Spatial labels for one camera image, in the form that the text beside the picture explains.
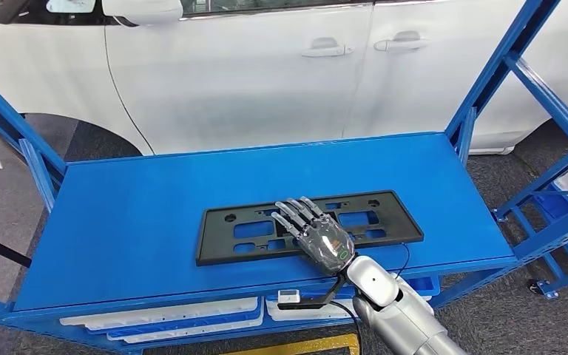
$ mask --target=blue shelf surface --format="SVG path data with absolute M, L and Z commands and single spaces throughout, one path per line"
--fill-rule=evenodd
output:
M 100 160 L 68 166 L 14 311 L 324 288 L 333 279 L 304 257 L 197 266 L 203 211 L 387 189 L 424 233 L 409 244 L 404 278 L 516 262 L 443 133 Z M 406 258 L 401 245 L 359 253 L 387 270 Z
M 438 277 L 420 277 L 417 279 L 406 280 L 408 285 L 417 291 L 420 296 L 436 296 L 441 292 L 441 286 L 439 285 Z M 302 297 L 320 297 L 328 292 L 328 289 L 316 290 L 316 291 L 301 291 Z M 353 286 L 345 286 L 341 288 L 337 295 L 334 297 L 335 300 L 348 300 L 354 297 L 356 289 Z M 277 294 L 269 294 L 266 297 L 267 301 L 277 301 Z

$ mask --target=caster wheel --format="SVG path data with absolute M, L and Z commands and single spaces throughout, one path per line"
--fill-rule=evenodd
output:
M 543 295 L 543 291 L 541 290 L 541 288 L 538 285 L 538 280 L 535 280 L 535 279 L 528 280 L 526 282 L 526 286 L 528 287 L 530 292 L 532 292 L 534 294 Z

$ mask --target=robotic hand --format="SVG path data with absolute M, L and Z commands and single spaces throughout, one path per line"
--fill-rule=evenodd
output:
M 281 309 L 319 308 L 331 301 L 347 280 L 356 288 L 354 309 L 396 355 L 465 355 L 447 336 L 432 307 L 401 277 L 384 270 L 373 259 L 354 252 L 349 234 L 307 197 L 292 198 L 275 206 L 292 221 L 271 216 L 297 238 L 301 248 L 328 275 L 339 282 L 320 302 L 280 303 Z

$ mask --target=car door handle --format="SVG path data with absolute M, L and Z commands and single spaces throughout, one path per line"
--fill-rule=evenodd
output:
M 401 41 L 395 39 L 385 39 L 383 41 L 378 41 L 373 45 L 375 50 L 381 52 L 387 52 L 388 50 L 417 50 L 421 47 L 425 47 L 430 43 L 429 39 L 420 38 L 409 41 Z
M 330 48 L 312 48 L 309 50 L 304 50 L 302 56 L 304 57 L 338 57 L 341 55 L 351 54 L 354 51 L 353 47 L 347 45 L 330 47 Z

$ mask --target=yellow floor marking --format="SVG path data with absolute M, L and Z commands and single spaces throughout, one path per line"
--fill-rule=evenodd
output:
M 360 354 L 356 334 L 346 334 L 339 335 L 338 337 L 308 340 L 305 342 L 293 342 L 291 344 L 269 346 L 267 348 L 226 353 L 224 355 L 300 355 L 338 348 L 349 348 L 349 353 L 351 355 Z

